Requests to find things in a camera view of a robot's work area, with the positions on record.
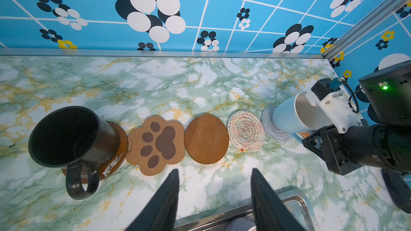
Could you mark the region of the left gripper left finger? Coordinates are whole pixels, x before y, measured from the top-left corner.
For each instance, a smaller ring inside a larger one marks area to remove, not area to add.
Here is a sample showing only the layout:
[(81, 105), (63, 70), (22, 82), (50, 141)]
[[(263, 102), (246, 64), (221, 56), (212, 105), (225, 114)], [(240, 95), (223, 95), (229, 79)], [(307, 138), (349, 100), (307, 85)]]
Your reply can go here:
[(179, 172), (171, 171), (126, 231), (172, 231), (176, 222)]

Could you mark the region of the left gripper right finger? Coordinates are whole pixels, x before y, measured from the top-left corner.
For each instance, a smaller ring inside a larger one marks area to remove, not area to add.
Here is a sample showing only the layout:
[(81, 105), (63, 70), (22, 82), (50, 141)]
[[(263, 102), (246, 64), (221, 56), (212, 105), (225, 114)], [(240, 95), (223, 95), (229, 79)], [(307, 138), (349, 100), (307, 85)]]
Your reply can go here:
[(252, 170), (250, 186), (254, 221), (258, 231), (304, 230), (256, 168)]

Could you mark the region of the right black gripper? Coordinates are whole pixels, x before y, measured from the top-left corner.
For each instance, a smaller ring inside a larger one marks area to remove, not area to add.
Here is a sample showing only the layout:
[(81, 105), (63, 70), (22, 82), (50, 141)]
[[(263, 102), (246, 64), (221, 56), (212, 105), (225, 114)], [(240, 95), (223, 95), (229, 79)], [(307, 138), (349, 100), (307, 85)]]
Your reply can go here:
[(376, 166), (375, 130), (375, 125), (352, 126), (340, 133), (330, 125), (303, 139), (302, 144), (324, 160), (329, 171), (347, 175), (363, 166)]

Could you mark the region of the tan wicker round coaster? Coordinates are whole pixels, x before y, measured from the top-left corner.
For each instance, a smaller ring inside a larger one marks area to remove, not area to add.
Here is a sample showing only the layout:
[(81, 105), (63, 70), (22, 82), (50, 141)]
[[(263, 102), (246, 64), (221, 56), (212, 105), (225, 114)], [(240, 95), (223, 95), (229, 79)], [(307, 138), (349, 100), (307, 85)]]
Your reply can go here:
[(310, 137), (311, 133), (310, 132), (298, 132), (296, 133), (296, 135), (301, 139), (305, 139), (307, 137)]

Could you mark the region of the light blue handled mug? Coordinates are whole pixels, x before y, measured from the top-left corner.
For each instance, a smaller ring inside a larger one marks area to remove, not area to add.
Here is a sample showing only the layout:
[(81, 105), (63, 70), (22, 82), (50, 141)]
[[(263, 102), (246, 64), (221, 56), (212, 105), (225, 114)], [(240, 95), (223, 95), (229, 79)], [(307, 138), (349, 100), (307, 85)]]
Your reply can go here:
[(306, 92), (300, 92), (282, 102), (273, 112), (271, 119), (277, 129), (292, 135), (302, 143), (298, 136), (303, 132), (315, 132), (331, 124), (320, 107), (312, 106), (306, 98)]

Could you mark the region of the grey woven round coaster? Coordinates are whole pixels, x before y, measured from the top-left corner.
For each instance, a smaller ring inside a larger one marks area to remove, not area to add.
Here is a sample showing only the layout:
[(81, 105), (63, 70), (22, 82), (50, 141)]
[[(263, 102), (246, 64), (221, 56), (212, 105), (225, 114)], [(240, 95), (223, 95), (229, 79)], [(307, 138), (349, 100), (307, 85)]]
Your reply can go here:
[(266, 107), (262, 112), (261, 122), (268, 137), (279, 143), (286, 143), (293, 137), (289, 133), (278, 129), (274, 125), (273, 113), (276, 110), (276, 108), (277, 107), (275, 105)]

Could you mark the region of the dark brown round coaster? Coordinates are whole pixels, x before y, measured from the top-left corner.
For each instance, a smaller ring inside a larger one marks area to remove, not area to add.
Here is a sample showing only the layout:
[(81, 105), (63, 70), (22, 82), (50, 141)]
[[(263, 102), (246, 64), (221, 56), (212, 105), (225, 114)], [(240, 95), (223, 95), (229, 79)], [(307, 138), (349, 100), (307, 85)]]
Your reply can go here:
[(101, 181), (119, 168), (128, 150), (125, 131), (92, 112), (66, 116), (51, 122), (54, 137), (48, 137), (46, 165), (63, 169), (67, 182), (81, 185)]

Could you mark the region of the cork paw print coaster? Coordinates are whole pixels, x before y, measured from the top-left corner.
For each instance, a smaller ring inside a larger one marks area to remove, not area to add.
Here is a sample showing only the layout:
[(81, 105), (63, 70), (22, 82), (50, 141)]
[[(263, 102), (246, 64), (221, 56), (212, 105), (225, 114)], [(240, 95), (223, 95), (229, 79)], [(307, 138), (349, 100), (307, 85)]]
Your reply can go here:
[(143, 175), (160, 174), (167, 165), (177, 164), (185, 157), (184, 136), (184, 126), (176, 120), (147, 118), (141, 127), (129, 133), (126, 160), (137, 165)]

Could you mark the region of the multicolour woven round coaster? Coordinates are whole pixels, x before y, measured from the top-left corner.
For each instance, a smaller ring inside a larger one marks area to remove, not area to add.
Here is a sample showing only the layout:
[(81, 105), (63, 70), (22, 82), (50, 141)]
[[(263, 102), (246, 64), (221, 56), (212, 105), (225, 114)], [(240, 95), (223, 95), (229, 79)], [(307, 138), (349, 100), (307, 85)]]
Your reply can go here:
[(246, 153), (260, 150), (265, 140), (261, 121), (255, 114), (246, 110), (237, 111), (230, 117), (228, 132), (231, 143)]

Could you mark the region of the brown wooden round coaster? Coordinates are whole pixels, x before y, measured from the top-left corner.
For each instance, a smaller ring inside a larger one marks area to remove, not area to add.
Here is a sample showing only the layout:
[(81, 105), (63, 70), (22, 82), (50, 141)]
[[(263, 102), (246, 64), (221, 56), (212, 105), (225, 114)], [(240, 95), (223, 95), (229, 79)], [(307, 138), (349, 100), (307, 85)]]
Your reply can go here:
[(204, 165), (214, 164), (221, 160), (228, 150), (228, 129), (219, 118), (202, 114), (188, 125), (185, 147), (194, 161)]

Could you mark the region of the black metal cup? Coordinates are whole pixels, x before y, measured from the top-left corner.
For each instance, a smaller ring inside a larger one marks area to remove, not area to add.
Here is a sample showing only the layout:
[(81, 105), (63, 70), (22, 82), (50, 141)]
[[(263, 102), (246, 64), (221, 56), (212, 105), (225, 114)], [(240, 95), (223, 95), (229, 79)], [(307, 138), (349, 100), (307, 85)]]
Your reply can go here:
[(119, 133), (92, 110), (71, 106), (44, 117), (33, 129), (28, 150), (38, 164), (66, 168), (66, 190), (84, 200), (98, 189), (100, 167), (121, 145)]

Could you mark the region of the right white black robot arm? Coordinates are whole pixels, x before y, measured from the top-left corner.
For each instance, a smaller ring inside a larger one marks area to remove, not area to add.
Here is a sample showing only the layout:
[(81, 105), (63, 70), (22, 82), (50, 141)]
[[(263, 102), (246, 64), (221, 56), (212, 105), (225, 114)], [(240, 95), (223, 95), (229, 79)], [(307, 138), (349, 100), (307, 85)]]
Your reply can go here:
[(411, 172), (411, 62), (379, 69), (359, 80), (374, 112), (375, 125), (359, 119), (352, 107), (330, 110), (344, 79), (322, 79), (307, 95), (329, 116), (332, 125), (303, 139), (305, 148), (325, 161), (329, 171), (347, 175), (363, 166), (380, 168), (395, 205), (411, 212), (411, 188), (404, 177)]

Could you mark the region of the lavender ceramic mug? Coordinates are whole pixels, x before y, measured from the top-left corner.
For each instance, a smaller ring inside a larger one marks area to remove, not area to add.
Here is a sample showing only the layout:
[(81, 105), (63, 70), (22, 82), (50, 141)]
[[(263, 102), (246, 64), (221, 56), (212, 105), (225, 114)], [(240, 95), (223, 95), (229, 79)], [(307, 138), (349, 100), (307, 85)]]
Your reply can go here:
[(240, 217), (231, 221), (226, 231), (256, 231), (256, 224), (253, 219)]

